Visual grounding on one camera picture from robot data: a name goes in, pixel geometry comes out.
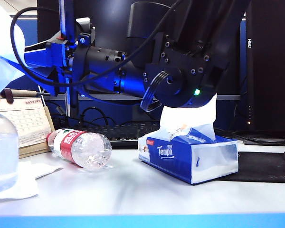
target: desk mat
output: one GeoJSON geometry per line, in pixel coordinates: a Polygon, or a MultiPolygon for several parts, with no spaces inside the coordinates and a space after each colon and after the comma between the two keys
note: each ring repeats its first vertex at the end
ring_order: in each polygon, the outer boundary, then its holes
{"type": "Polygon", "coordinates": [[[238,154],[238,172],[216,180],[285,183],[283,153],[239,152],[238,154]]]}

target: plastic water bottle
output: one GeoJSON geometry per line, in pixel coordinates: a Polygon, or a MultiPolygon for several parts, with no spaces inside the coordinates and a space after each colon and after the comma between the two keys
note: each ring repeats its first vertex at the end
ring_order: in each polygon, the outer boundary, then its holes
{"type": "Polygon", "coordinates": [[[0,191],[12,187],[18,178],[18,134],[15,126],[0,114],[0,191]]]}
{"type": "Polygon", "coordinates": [[[90,171],[106,165],[112,152],[104,135],[68,128],[50,133],[47,143],[55,155],[90,171]]]}

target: white cloth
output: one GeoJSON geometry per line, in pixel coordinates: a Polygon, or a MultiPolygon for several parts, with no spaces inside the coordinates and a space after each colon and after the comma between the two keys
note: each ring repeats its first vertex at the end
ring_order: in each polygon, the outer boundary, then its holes
{"type": "Polygon", "coordinates": [[[38,185],[35,179],[50,174],[61,166],[47,164],[31,164],[29,161],[19,162],[18,180],[16,184],[0,192],[0,199],[25,199],[38,195],[38,185]]]}

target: black keyboard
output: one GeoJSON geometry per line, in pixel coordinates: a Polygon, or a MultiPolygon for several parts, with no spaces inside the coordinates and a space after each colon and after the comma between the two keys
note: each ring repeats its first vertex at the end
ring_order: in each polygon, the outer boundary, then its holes
{"type": "Polygon", "coordinates": [[[116,126],[76,126],[75,129],[105,135],[113,149],[137,149],[137,139],[157,131],[159,122],[129,123],[116,126]]]}

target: white desk surface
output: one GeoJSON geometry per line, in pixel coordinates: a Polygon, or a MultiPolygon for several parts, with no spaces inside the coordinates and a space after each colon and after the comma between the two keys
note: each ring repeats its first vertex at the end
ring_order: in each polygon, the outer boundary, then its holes
{"type": "MultiPolygon", "coordinates": [[[[239,151],[283,152],[244,146],[239,151]]],[[[113,150],[111,168],[86,172],[52,154],[21,159],[64,168],[37,179],[39,194],[0,200],[0,216],[221,214],[285,212],[285,184],[211,181],[191,186],[138,160],[137,150],[113,150]]]]}

